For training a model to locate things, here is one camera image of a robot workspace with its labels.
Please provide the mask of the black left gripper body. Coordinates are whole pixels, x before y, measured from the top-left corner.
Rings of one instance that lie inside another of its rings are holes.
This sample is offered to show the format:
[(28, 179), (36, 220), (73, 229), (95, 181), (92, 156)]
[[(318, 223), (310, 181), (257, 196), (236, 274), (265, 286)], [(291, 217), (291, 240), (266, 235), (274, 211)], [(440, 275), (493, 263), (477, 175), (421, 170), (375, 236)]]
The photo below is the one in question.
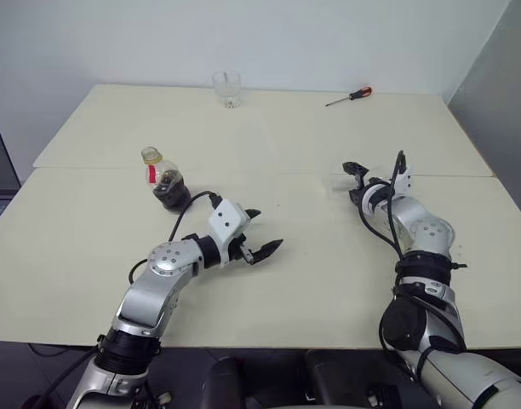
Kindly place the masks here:
[(240, 259), (244, 259), (247, 263), (253, 263), (255, 261), (253, 251), (247, 245), (246, 240), (246, 236), (241, 233), (230, 242), (231, 261)]

